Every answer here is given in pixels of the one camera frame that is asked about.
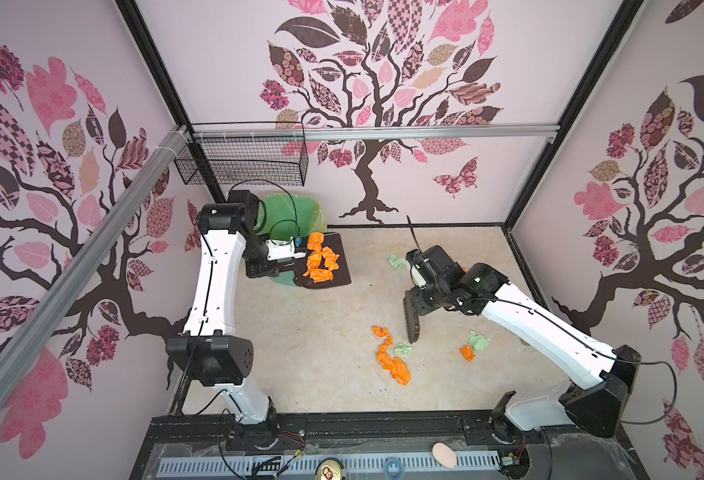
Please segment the dark brown hand brush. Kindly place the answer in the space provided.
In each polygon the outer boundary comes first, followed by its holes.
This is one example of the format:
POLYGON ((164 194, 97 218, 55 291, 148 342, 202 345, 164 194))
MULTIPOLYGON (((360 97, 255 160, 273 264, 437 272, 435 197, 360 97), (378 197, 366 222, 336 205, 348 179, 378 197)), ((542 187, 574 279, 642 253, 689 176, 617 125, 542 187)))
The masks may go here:
POLYGON ((414 254, 406 258, 409 263, 409 278, 413 286, 405 292, 403 306, 408 343, 414 344, 418 341, 420 336, 420 309, 417 304, 421 299, 421 291, 426 287, 427 281, 424 279, 422 272, 424 267, 424 255, 409 216, 406 216, 406 223, 416 249, 414 254))

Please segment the dark brown dustpan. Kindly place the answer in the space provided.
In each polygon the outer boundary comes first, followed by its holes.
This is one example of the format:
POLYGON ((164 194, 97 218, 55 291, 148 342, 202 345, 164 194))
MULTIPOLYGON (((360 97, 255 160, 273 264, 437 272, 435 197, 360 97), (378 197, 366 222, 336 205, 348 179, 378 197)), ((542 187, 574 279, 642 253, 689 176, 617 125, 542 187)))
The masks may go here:
POLYGON ((294 262, 295 286, 320 290, 351 284, 347 255, 339 233, 313 232, 299 252, 304 256, 294 262))

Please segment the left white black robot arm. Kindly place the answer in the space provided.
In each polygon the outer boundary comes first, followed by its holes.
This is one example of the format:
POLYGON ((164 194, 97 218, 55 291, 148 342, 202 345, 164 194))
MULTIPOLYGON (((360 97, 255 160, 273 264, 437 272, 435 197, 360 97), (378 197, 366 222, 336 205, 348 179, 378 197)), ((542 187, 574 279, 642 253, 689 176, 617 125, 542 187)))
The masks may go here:
POLYGON ((192 381, 223 396, 244 425, 266 424, 274 412, 271 399, 249 378, 255 357, 251 341, 235 334, 234 301, 241 266, 251 278, 279 271, 257 225, 261 202, 248 190, 233 190, 227 201, 208 204, 198 216, 201 257, 194 300, 166 353, 181 368, 174 398, 183 411, 182 394, 192 381))

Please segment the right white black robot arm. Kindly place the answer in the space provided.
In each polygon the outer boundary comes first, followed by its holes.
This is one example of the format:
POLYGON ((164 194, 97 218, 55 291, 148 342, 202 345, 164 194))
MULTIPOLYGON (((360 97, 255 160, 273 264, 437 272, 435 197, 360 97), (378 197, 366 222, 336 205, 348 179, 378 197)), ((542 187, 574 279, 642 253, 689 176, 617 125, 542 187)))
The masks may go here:
POLYGON ((506 392, 488 420, 495 440, 512 444, 525 432, 557 426, 575 426, 600 438, 615 435, 641 361, 636 350, 578 331, 487 264, 464 269, 438 245, 411 250, 406 260, 414 284, 403 300, 409 342, 419 338, 421 317, 438 309, 482 316, 535 348, 567 377, 539 391, 506 392))

